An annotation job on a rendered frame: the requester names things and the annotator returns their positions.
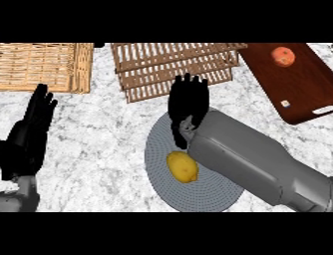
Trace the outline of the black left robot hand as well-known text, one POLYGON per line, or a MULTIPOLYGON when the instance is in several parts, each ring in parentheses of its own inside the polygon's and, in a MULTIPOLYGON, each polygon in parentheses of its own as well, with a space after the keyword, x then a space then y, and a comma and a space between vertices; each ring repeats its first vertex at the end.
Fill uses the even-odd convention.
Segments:
POLYGON ((40 84, 32 93, 23 118, 14 122, 7 138, 0 139, 1 179, 35 175, 42 166, 47 131, 57 101, 40 84))

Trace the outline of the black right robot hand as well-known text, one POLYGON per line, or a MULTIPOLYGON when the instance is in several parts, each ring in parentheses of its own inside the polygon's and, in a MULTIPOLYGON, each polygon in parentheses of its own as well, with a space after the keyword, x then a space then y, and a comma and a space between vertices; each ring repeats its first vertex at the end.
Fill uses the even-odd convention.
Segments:
POLYGON ((170 118, 170 131, 174 145, 186 149, 186 141, 179 133, 180 122, 190 118, 192 128, 198 128, 208 111, 208 88, 207 79, 189 74, 174 77, 168 91, 167 114, 170 118))

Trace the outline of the wooden tiered shelf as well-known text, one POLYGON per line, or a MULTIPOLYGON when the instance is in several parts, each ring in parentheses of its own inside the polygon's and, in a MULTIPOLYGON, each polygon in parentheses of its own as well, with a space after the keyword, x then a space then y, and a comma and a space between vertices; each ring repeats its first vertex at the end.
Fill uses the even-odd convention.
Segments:
POLYGON ((115 74, 128 103, 168 94, 176 76, 189 74, 210 85, 232 80, 245 43, 112 43, 115 74))

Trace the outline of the yellow bell pepper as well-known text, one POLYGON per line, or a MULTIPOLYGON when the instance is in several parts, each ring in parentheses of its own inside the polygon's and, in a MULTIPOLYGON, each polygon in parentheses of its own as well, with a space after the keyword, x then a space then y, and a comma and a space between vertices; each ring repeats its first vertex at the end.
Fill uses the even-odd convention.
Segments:
POLYGON ((165 165, 171 176, 180 183, 196 181, 198 166, 183 151, 173 151, 165 157, 165 165))

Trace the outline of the round grey placemat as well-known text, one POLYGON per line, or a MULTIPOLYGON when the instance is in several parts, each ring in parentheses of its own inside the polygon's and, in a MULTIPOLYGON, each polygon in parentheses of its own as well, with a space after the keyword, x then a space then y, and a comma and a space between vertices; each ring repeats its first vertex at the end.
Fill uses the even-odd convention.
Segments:
POLYGON ((170 132, 168 115, 152 126, 145 148, 149 182, 165 204, 180 212, 220 212, 235 203, 242 188, 198 164, 196 181, 180 183, 167 168, 167 155, 179 151, 170 132))

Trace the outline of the square wicker basket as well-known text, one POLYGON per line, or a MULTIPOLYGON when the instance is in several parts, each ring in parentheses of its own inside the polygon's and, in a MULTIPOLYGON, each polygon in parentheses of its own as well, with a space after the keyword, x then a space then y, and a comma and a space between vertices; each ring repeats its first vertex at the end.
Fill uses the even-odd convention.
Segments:
POLYGON ((0 91, 90 92, 91 43, 0 43, 0 91))

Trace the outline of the orange fruit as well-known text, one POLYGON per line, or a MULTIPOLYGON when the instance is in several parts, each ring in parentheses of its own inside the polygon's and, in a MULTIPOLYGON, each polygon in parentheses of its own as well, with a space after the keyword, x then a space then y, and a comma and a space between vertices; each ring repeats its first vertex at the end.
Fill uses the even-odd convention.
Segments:
POLYGON ((295 60, 292 51, 285 47, 276 47, 272 50, 270 58, 272 58, 275 65, 279 67, 289 67, 295 60))

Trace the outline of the dark brown wooden tray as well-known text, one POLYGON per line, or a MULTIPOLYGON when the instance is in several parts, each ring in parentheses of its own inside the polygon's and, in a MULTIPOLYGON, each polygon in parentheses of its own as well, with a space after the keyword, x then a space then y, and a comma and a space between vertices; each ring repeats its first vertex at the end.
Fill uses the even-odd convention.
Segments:
POLYGON ((304 123, 333 113, 333 71, 304 43, 248 43, 241 58, 282 120, 304 123), (278 67, 270 58, 276 47, 295 56, 289 67, 278 67), (281 105, 288 101, 289 108, 281 105))

